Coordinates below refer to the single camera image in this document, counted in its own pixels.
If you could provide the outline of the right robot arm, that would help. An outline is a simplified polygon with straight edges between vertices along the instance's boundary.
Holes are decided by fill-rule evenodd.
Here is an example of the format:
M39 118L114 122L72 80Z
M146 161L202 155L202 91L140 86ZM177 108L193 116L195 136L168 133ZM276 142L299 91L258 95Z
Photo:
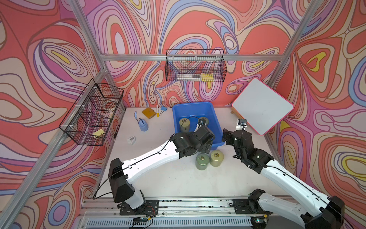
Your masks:
M253 209L275 213L304 229L340 229L343 226L344 201L315 190L285 169L269 153L256 148L251 133L224 129L222 141L234 147L234 158L274 182L296 200L296 203L292 203L256 189L248 197Z

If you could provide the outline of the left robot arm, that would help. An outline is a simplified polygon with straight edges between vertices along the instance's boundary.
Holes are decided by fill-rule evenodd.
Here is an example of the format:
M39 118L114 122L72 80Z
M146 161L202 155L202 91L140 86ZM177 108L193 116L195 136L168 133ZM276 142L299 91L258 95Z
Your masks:
M126 203L133 210L146 204L142 191L133 183L143 174L163 164L200 153L209 153L214 133L202 126L194 132L173 134L161 146L130 160L122 162L119 158L110 163L108 181L113 201Z

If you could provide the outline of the yellow-green tea canister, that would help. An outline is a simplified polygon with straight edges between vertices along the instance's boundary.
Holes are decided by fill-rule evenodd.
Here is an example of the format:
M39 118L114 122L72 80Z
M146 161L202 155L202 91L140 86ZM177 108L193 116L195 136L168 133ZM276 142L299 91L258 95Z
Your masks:
M219 167L223 160L224 160L224 154L220 150L214 150L210 154L210 165L213 167Z

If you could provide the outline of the dark green tea canister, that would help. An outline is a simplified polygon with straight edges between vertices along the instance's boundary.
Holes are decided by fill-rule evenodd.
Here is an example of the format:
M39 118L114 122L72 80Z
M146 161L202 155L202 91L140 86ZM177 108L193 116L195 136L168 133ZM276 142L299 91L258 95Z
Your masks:
M198 170L206 170L209 164L209 156L205 153L198 154L195 165Z

